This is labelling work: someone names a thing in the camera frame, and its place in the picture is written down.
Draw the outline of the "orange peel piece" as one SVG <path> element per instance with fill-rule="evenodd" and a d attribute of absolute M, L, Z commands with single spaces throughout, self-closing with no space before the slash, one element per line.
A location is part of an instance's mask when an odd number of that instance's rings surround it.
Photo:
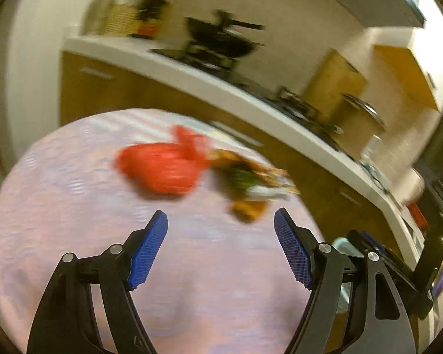
<path fill-rule="evenodd" d="M 264 215 L 267 205 L 267 201 L 237 200 L 232 203 L 230 210 L 239 221 L 253 223 Z"/>

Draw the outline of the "orange plastic bag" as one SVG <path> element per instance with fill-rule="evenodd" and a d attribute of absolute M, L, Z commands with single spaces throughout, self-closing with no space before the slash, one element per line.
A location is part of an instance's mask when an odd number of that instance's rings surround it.
<path fill-rule="evenodd" d="M 209 167 L 210 140 L 183 125 L 175 125 L 172 131 L 172 142 L 139 143 L 120 149 L 117 169 L 154 194 L 188 194 Z"/>

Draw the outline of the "panda snack wrapper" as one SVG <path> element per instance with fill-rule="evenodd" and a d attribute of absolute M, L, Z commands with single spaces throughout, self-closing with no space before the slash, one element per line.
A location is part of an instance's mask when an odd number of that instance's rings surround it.
<path fill-rule="evenodd" d="M 250 165 L 240 154 L 231 150 L 216 149 L 209 155 L 211 168 L 223 171 L 231 169 L 250 170 Z"/>
<path fill-rule="evenodd" d="M 249 163 L 249 166 L 262 186 L 286 189 L 289 194 L 300 194 L 286 170 L 253 161 Z"/>

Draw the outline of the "green leafy vegetable scrap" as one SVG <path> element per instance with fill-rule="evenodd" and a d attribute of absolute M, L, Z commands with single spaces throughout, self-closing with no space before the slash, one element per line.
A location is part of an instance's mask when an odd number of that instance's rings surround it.
<path fill-rule="evenodd" d="M 240 196 L 245 196 L 247 190 L 262 184 L 262 180 L 251 170 L 229 169 L 226 172 L 227 185 Z"/>

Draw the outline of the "white patterned paper wrapper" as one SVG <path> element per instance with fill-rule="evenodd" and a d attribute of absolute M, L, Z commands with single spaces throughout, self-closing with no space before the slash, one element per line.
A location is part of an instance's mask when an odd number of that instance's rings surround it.
<path fill-rule="evenodd" d="M 290 194 L 299 194 L 299 191 L 293 186 L 251 186 L 246 190 L 246 196 L 253 201 L 273 200 L 279 198 L 286 198 Z"/>

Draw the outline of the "red box on windowsill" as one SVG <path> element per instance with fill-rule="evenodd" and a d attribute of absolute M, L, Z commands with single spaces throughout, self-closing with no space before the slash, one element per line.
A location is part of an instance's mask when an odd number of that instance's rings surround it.
<path fill-rule="evenodd" d="M 426 217 L 423 215 L 422 211 L 418 207 L 416 202 L 411 202 L 407 205 L 410 215 L 412 216 L 415 224 L 420 230 L 425 230 L 428 228 L 429 224 Z"/>

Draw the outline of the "white electric kettle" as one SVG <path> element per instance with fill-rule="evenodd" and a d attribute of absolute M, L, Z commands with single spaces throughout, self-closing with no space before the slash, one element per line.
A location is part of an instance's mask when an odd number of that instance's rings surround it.
<path fill-rule="evenodd" d="M 397 188 L 398 203 L 401 206 L 409 205 L 420 198 L 424 189 L 425 180 L 414 168 L 410 168 Z"/>

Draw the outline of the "floral pink tablecloth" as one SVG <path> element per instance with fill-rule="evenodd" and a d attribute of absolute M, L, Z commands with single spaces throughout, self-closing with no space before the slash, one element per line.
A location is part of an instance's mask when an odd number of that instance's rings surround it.
<path fill-rule="evenodd" d="M 319 234 L 296 196 L 251 224 L 231 212 L 213 170 L 181 197 L 144 194 L 114 158 L 134 143 L 171 142 L 184 125 L 215 148 L 262 156 L 210 125 L 156 109 L 73 122 L 36 142 L 0 190 L 0 323 L 25 350 L 32 320 L 59 259 L 102 253 L 142 229 L 157 210 L 169 229 L 133 302 L 159 353 L 283 353 L 309 292 L 290 270 L 273 230 L 277 209 Z"/>

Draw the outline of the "white power meter plug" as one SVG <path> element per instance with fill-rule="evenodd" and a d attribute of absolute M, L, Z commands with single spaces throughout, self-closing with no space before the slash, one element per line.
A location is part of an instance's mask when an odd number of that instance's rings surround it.
<path fill-rule="evenodd" d="M 373 163 L 372 159 L 376 152 L 376 149 L 381 145 L 382 139 L 380 136 L 374 134 L 371 136 L 370 140 L 363 148 L 360 156 L 361 165 L 371 165 Z"/>

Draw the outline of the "brown rice cooker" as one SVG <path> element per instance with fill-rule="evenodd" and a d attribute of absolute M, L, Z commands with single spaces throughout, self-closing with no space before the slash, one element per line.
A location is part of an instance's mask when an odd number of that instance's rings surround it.
<path fill-rule="evenodd" d="M 361 159 L 362 151 L 373 136 L 381 137 L 386 126 L 377 110 L 369 103 L 350 94 L 333 113 L 331 138 L 338 148 L 355 161 Z"/>

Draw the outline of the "wooden cutting board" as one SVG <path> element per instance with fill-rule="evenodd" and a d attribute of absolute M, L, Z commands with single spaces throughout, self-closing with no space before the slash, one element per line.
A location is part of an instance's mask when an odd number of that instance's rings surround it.
<path fill-rule="evenodd" d="M 317 111 L 319 122 L 328 122 L 343 102 L 343 95 L 358 98 L 367 79 L 335 49 L 329 49 L 301 98 Z"/>

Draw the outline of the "white upper cabinet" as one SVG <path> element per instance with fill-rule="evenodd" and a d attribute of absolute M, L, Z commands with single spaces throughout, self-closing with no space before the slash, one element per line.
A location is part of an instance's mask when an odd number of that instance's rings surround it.
<path fill-rule="evenodd" d="M 395 74 L 406 94 L 427 108 L 443 110 L 443 33 L 435 29 L 383 27 L 374 51 Z"/>

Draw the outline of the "black gas stove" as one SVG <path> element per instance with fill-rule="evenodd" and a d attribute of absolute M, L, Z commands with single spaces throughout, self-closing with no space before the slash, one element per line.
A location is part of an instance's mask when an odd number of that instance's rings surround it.
<path fill-rule="evenodd" d="M 276 90 L 269 90 L 239 74 L 236 71 L 237 59 L 215 53 L 196 42 L 189 42 L 183 50 L 155 49 L 154 53 L 208 73 L 254 96 L 309 130 L 334 150 L 340 150 L 333 134 L 341 133 L 341 128 L 337 125 L 321 124 L 319 111 L 287 87 L 279 86 Z"/>

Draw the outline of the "yellow plastic basket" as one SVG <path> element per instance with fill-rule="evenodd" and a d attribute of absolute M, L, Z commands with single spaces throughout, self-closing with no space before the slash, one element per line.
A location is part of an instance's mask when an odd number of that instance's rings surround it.
<path fill-rule="evenodd" d="M 128 37 L 136 33 L 138 9 L 128 4 L 113 4 L 99 32 L 103 37 Z"/>

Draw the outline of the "sauce bottles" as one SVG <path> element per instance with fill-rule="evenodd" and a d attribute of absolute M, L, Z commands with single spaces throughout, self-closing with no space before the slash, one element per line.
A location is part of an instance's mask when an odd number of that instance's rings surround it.
<path fill-rule="evenodd" d="M 154 39 L 167 4 L 166 0 L 143 0 L 137 18 L 133 21 L 130 36 Z"/>

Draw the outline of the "black wok with lid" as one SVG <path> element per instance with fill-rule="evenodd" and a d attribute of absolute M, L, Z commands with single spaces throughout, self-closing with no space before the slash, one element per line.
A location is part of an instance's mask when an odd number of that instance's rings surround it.
<path fill-rule="evenodd" d="M 225 10 L 215 10 L 214 16 L 215 22 L 206 22 L 192 17 L 185 18 L 185 24 L 192 40 L 208 50 L 228 58 L 244 57 L 261 46 L 259 42 L 244 38 L 238 32 L 234 33 L 231 27 L 264 30 L 263 25 L 239 21 Z"/>

